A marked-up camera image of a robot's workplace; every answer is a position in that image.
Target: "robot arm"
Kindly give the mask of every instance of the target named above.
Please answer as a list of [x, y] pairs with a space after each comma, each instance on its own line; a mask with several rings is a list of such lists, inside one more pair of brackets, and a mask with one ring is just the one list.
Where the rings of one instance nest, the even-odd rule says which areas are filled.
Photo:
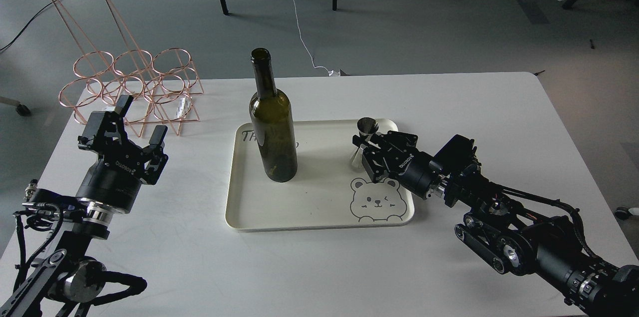
[[[363, 150], [361, 162], [372, 182], [389, 177], [422, 199], [438, 196], [449, 207], [457, 201], [469, 206], [455, 235], [498, 273], [538, 274], [566, 297], [566, 304], [590, 317], [639, 314], [639, 267], [618, 268], [594, 254], [572, 206], [482, 176], [473, 140], [455, 135], [434, 156], [416, 148], [416, 135], [397, 131], [375, 133], [368, 141], [355, 135], [353, 144]], [[555, 206], [568, 215], [546, 217], [516, 199]]]
[[[156, 126], [146, 148], [128, 140], [124, 116], [132, 100], [121, 96], [113, 111], [91, 113], [78, 137], [78, 148], [93, 151], [98, 158], [75, 197], [37, 188], [35, 180], [25, 191], [25, 209], [14, 213], [20, 244], [18, 275], [13, 295], [0, 308], [2, 317], [40, 317], [45, 298], [64, 303], [58, 317], [68, 316], [76, 306], [74, 315], [84, 317], [90, 306], [140, 294], [146, 288], [143, 278], [107, 271], [102, 263], [85, 256], [93, 238], [106, 240], [109, 236], [112, 215], [130, 212], [141, 185], [154, 185], [168, 160], [162, 142], [166, 126]], [[29, 259], [23, 216], [29, 228], [52, 231]], [[30, 267], [35, 270], [27, 278]], [[106, 283], [128, 288], [98, 297]]]

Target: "wine bottle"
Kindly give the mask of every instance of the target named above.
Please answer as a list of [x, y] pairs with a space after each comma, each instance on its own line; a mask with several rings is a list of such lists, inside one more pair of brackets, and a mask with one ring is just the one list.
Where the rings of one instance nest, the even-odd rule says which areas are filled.
[[297, 172], [291, 103], [286, 94], [276, 88], [269, 51], [254, 49], [251, 62], [258, 91], [251, 98], [249, 114], [264, 171], [271, 180], [286, 182]]

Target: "metal jigger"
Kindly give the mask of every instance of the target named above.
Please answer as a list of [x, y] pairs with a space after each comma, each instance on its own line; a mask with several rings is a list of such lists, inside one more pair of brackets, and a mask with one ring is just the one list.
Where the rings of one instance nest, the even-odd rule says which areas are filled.
[[[360, 138], [368, 142], [370, 136], [377, 132], [379, 125], [375, 119], [370, 117], [362, 117], [357, 121], [357, 129], [359, 131]], [[356, 172], [363, 171], [363, 165], [361, 164], [361, 149], [360, 146], [355, 148], [355, 151], [351, 155], [351, 168]]]

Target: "white tray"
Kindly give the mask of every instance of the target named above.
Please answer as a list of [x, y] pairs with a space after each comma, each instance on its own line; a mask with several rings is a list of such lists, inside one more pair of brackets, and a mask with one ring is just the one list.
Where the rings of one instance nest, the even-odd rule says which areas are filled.
[[[382, 133], [397, 131], [391, 120], [377, 123]], [[408, 190], [394, 180], [371, 183], [366, 172], [351, 168], [356, 124], [357, 120], [294, 122], [298, 169], [285, 183], [266, 176], [253, 126], [240, 126], [235, 134], [226, 223], [241, 231], [408, 223], [415, 212]]]

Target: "cartoon bear face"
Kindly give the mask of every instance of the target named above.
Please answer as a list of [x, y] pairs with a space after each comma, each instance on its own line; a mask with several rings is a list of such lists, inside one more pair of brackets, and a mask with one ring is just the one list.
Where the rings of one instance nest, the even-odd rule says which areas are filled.
[[395, 180], [372, 183], [356, 178], [351, 181], [351, 188], [354, 191], [351, 212], [359, 221], [365, 217], [373, 221], [388, 221], [392, 216], [401, 219], [408, 209], [399, 192], [399, 182]]

